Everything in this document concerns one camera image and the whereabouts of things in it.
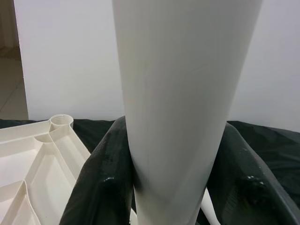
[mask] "white plastic tray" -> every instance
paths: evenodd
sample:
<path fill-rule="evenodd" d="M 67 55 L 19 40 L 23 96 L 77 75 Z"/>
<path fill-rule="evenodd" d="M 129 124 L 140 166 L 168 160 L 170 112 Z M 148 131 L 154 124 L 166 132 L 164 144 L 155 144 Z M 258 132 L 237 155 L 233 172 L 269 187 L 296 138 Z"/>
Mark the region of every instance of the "white plastic tray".
<path fill-rule="evenodd" d="M 58 225 L 90 153 L 72 129 L 73 118 L 0 129 L 0 222 Z M 131 225 L 137 225 L 131 210 Z"/>

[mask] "tiled floor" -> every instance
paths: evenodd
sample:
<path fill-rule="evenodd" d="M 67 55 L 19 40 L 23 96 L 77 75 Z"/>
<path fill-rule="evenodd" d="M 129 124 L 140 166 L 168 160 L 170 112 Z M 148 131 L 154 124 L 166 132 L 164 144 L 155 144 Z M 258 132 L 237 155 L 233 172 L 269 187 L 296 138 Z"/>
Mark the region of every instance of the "tiled floor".
<path fill-rule="evenodd" d="M 0 119 L 28 119 L 21 61 L 0 58 Z"/>

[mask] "white wall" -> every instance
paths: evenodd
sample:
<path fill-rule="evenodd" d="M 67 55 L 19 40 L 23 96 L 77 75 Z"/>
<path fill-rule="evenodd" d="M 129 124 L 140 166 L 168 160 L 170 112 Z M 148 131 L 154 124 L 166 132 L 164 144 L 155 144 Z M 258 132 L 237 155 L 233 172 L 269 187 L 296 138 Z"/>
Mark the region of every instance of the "white wall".
<path fill-rule="evenodd" d="M 123 115 L 110 0 L 15 0 L 29 118 Z"/>
<path fill-rule="evenodd" d="M 300 132 L 299 8 L 299 0 L 264 0 L 230 120 Z"/>

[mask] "white pvc pipe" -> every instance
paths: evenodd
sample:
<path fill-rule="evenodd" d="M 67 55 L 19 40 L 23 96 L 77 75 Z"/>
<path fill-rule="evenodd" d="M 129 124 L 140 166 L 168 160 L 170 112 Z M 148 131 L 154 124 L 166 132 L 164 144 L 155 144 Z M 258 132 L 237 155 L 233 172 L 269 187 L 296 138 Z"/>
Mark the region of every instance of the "white pvc pipe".
<path fill-rule="evenodd" d="M 139 225 L 194 225 L 261 0 L 113 0 Z"/>

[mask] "doorway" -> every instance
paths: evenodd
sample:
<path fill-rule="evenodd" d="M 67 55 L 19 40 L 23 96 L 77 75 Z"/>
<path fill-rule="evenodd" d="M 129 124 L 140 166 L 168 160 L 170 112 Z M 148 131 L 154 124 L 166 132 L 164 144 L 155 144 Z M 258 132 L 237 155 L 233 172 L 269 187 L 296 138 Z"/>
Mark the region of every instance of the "doorway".
<path fill-rule="evenodd" d="M 0 119 L 28 119 L 14 0 L 0 0 Z"/>

